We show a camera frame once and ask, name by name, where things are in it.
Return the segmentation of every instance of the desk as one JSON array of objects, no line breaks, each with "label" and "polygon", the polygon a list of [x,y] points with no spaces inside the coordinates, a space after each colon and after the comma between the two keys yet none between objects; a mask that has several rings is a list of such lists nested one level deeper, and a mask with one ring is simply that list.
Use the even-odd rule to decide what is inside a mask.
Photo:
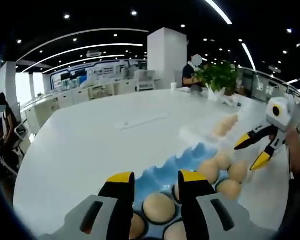
[{"label": "desk", "polygon": [[[145,169],[161,167],[169,157],[190,147],[179,136],[183,126],[212,114],[218,117],[218,113],[242,113],[256,121],[264,117],[266,104],[245,97],[240,103],[242,106],[236,108],[216,106],[185,92],[154,90],[58,110],[25,155],[16,180],[14,209],[36,236],[51,234],[63,225],[70,210],[87,196],[98,194],[110,176],[133,171],[139,178]],[[167,117],[118,128],[126,121],[153,116]],[[254,127],[250,121],[245,124],[245,128]],[[288,169],[287,156],[272,161],[270,179],[256,178],[257,189],[250,187],[256,199],[243,199],[243,205],[254,209],[251,219],[258,225],[270,229],[280,226],[288,200]],[[275,187],[262,194],[258,190],[264,185]]]}]

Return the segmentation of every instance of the ceiling light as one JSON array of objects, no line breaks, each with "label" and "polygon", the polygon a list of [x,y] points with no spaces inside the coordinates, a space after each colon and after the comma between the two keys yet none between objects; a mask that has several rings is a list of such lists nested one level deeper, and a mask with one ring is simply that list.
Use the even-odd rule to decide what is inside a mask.
[{"label": "ceiling light", "polygon": [[116,57],[124,57],[125,55],[109,55],[109,56],[96,56],[96,57],[90,57],[90,58],[86,58],[86,59],[81,59],[81,60],[77,60],[77,61],[72,61],[72,62],[68,62],[68,63],[65,63],[65,64],[62,64],[60,66],[56,66],[54,68],[51,68],[45,72],[43,72],[44,74],[47,73],[47,72],[50,72],[52,70],[55,70],[55,69],[59,69],[59,68],[62,68],[64,66],[67,66],[67,65],[70,65],[70,64],[76,64],[76,63],[81,63],[81,62],[84,62],[84,61],[90,61],[90,60],[95,60],[95,59],[106,59],[106,58],[116,58]]},{"label": "ceiling light", "polygon": [[228,16],[224,13],[224,11],[221,10],[221,8],[214,1],[212,0],[205,0],[205,1],[223,18],[223,20],[228,25],[232,24]]},{"label": "ceiling light", "polygon": [[254,60],[252,59],[252,56],[251,56],[251,54],[250,54],[250,52],[249,52],[249,50],[247,48],[247,45],[245,43],[242,43],[242,47],[245,50],[245,53],[246,53],[246,55],[248,56],[248,58],[250,60],[250,63],[252,65],[252,69],[256,70],[256,66],[255,66]]},{"label": "ceiling light", "polygon": [[67,50],[67,51],[63,51],[63,52],[60,52],[60,53],[57,53],[55,55],[52,55],[52,56],[49,56],[41,61],[38,61],[36,62],[35,64],[31,65],[30,67],[28,67],[27,69],[23,70],[22,73],[28,71],[29,69],[33,68],[34,66],[38,65],[38,64],[41,64],[43,63],[44,61],[47,61],[49,59],[53,59],[55,57],[58,57],[60,55],[63,55],[63,54],[68,54],[68,53],[71,53],[71,52],[75,52],[75,51],[78,51],[78,50],[83,50],[83,49],[92,49],[92,48],[99,48],[99,47],[110,47],[110,46],[133,46],[133,47],[143,47],[144,45],[143,44],[135,44],[135,43],[107,43],[107,44],[98,44],[98,45],[91,45],[91,46],[83,46],[83,47],[78,47],[78,48],[75,48],[75,49],[71,49],[71,50]]},{"label": "ceiling light", "polygon": [[296,83],[296,82],[298,82],[298,80],[297,80],[297,79],[295,79],[295,80],[292,80],[292,81],[288,81],[286,84],[294,84],[294,83]]}]

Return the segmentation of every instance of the cup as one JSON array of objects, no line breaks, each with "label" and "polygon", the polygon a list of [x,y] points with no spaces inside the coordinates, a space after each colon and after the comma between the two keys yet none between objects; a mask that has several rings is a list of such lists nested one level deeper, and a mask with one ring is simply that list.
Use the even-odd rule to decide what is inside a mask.
[{"label": "cup", "polygon": [[172,82],[171,83],[171,91],[174,92],[177,89],[177,83],[176,82]]}]

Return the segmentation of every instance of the white pillar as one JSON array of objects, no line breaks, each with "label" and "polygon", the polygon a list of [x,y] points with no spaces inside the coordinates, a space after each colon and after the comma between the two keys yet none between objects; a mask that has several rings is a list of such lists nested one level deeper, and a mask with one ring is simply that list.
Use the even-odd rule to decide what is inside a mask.
[{"label": "white pillar", "polygon": [[10,106],[18,103],[16,91],[16,63],[7,61],[0,68],[0,93],[5,94]]},{"label": "white pillar", "polygon": [[43,74],[43,88],[44,88],[44,94],[47,95],[51,92],[51,81],[50,81],[50,75]]},{"label": "white pillar", "polygon": [[148,36],[147,45],[148,70],[154,70],[155,78],[161,80],[156,88],[169,89],[175,81],[175,71],[182,72],[187,64],[187,36],[161,28]]},{"label": "white pillar", "polygon": [[36,92],[35,92],[35,84],[34,84],[34,75],[29,74],[29,82],[30,82],[30,92],[32,100],[36,99]]}]

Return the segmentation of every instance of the potted plant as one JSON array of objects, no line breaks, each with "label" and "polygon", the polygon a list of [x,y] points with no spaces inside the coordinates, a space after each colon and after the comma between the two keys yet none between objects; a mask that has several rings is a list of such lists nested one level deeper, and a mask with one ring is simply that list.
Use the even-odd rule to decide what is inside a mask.
[{"label": "potted plant", "polygon": [[205,83],[209,92],[208,99],[215,102],[223,95],[233,95],[237,89],[238,73],[228,61],[207,64],[194,73],[194,77]]}]

